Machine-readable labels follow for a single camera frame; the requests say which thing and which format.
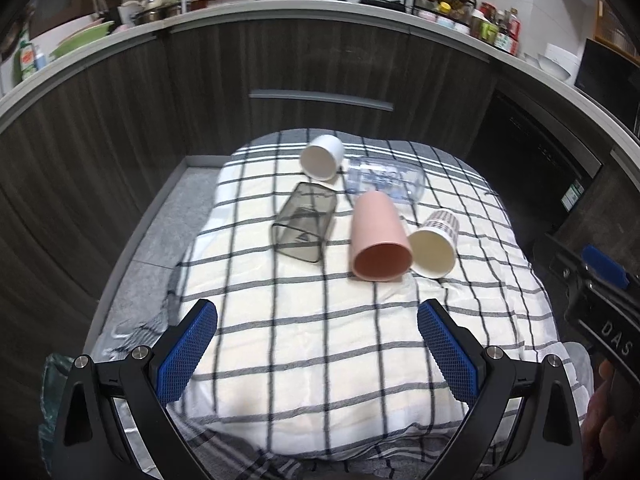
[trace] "gray transparent cup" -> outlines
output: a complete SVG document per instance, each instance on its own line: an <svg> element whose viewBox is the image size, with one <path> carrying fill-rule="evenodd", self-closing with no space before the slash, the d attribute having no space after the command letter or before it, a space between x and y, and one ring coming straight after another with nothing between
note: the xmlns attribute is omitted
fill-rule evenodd
<svg viewBox="0 0 640 480"><path fill-rule="evenodd" d="M319 262L337 203L333 189L300 182L271 225L273 249L298 260Z"/></svg>

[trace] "metal bolt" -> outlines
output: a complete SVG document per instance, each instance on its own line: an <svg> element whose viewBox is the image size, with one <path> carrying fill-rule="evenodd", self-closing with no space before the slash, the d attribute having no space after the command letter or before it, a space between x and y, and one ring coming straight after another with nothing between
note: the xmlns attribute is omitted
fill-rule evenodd
<svg viewBox="0 0 640 480"><path fill-rule="evenodd" d="M146 346L136 346L131 351L131 356L134 359L144 359L149 354L149 348Z"/></svg>
<svg viewBox="0 0 640 480"><path fill-rule="evenodd" d="M502 356L504 355L504 351L499 346L489 346L486 349L486 354L491 359L498 360L498 359L502 359Z"/></svg>
<svg viewBox="0 0 640 480"><path fill-rule="evenodd" d="M546 360L552 365L553 368L558 368L562 366L562 359L559 358L556 354L549 354L546 356Z"/></svg>
<svg viewBox="0 0 640 480"><path fill-rule="evenodd" d="M88 362L89 358L86 355L81 355L76 358L74 364L76 365L76 368L84 368Z"/></svg>

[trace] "blue textured pad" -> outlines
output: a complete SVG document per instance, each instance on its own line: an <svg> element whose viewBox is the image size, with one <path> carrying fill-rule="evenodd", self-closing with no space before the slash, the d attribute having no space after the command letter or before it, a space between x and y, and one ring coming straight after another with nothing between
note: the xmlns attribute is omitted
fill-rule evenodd
<svg viewBox="0 0 640 480"><path fill-rule="evenodd" d="M453 396L472 406L478 398L478 373L428 301L418 307L418 330Z"/></svg>
<svg viewBox="0 0 640 480"><path fill-rule="evenodd" d="M158 368L156 395L162 406L180 399L217 326L216 306L209 301Z"/></svg>
<svg viewBox="0 0 640 480"><path fill-rule="evenodd" d="M582 259L593 268L596 273L611 285L626 290L629 286L629 279L626 276L626 270L620 264L617 264L603 252L597 250L594 246L587 245L582 250Z"/></svg>

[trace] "green plastic bowl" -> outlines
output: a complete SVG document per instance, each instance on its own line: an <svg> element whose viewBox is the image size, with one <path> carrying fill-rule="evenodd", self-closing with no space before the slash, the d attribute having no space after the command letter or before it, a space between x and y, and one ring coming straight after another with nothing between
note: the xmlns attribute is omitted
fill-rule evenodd
<svg viewBox="0 0 640 480"><path fill-rule="evenodd" d="M105 22L95 25L95 27L88 28L87 30L81 30L68 40L60 43L51 55L54 56L55 59L59 59L76 48L89 44L92 41L100 40L100 38L104 38L111 25L113 25L113 22Z"/></svg>

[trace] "white paper cup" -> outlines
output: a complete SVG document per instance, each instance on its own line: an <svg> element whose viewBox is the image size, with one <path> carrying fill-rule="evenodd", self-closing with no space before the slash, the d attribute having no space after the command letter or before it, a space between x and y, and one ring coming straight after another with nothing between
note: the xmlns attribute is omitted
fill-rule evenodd
<svg viewBox="0 0 640 480"><path fill-rule="evenodd" d="M417 231L409 235L409 245L414 253L411 268L435 280L449 274L456 266L456 245L460 222L448 209L434 211Z"/></svg>
<svg viewBox="0 0 640 480"><path fill-rule="evenodd" d="M300 166L316 180L331 180L344 158L344 146L338 137L321 135L300 153Z"/></svg>

